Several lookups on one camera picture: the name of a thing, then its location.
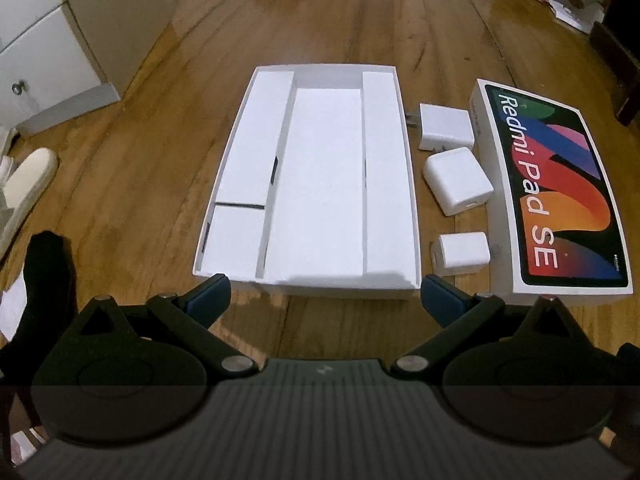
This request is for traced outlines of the small white cube adapter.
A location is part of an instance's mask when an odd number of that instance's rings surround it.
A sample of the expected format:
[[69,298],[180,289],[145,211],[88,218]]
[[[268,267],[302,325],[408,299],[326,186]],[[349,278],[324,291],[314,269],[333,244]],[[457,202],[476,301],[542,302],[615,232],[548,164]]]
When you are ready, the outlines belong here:
[[431,246],[434,273],[439,276],[472,274],[490,263],[484,232],[442,234]]

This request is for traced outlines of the Redmi Pad SE box lid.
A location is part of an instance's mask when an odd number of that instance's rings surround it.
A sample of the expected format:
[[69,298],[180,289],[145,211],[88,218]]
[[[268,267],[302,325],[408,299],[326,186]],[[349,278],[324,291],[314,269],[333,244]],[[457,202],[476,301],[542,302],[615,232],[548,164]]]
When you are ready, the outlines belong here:
[[540,296],[610,304],[634,292],[620,213],[582,113],[480,79],[469,112],[487,202],[490,290],[510,304]]

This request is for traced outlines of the white rounded power adapter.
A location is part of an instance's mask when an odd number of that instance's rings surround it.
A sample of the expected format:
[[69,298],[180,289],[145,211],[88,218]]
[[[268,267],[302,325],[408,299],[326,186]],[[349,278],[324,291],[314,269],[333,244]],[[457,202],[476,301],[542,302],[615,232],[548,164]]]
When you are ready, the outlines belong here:
[[469,148],[455,148],[428,156],[423,177],[447,217],[483,205],[494,192]]

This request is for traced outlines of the white charger with prongs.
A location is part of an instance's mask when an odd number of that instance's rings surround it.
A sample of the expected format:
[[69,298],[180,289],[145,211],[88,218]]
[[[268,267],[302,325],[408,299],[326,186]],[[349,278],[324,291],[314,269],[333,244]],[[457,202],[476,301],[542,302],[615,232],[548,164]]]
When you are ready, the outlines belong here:
[[461,108],[421,103],[416,113],[406,114],[406,122],[420,130],[421,151],[472,150],[475,144],[470,114]]

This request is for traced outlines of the black sock foot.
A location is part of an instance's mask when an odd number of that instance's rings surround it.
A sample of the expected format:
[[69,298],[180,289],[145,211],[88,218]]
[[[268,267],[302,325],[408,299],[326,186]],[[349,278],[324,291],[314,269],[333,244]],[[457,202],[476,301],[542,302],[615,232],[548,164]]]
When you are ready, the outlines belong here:
[[51,231],[32,236],[24,263],[27,304],[21,320],[31,337],[62,335],[78,313],[70,242]]

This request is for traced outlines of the white open box tray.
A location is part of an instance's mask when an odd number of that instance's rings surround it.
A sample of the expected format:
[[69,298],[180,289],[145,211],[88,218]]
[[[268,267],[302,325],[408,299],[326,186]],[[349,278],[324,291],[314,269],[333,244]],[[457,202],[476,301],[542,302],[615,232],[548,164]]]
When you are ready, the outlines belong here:
[[297,296],[404,299],[419,289],[416,191],[392,66],[254,70],[192,271]]

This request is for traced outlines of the white slipper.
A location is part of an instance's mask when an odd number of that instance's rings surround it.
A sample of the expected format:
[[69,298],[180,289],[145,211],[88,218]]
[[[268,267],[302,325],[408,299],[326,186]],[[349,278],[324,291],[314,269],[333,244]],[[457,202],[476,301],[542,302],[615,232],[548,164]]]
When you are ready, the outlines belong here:
[[1,257],[52,182],[56,170],[58,155],[50,148],[38,148],[1,183]]

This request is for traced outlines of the white drawer cabinet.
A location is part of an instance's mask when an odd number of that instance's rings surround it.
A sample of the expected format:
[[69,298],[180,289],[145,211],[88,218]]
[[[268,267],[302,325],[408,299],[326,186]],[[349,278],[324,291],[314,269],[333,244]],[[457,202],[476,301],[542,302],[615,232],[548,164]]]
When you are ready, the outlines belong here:
[[121,100],[167,0],[1,0],[1,125],[35,134]]

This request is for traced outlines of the dark wooden furniture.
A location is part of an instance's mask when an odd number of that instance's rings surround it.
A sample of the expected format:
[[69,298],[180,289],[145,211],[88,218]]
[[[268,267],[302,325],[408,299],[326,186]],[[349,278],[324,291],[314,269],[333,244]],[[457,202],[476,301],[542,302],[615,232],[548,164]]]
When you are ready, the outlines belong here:
[[628,126],[639,114],[639,0],[610,0],[589,42],[622,87],[614,112]]

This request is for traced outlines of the white papers on floor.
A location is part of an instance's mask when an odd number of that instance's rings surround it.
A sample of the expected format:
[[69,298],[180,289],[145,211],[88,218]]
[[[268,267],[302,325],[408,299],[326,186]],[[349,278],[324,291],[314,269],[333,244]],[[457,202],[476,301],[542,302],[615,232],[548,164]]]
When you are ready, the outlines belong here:
[[604,19],[604,9],[596,0],[546,0],[554,17],[589,35],[593,25]]

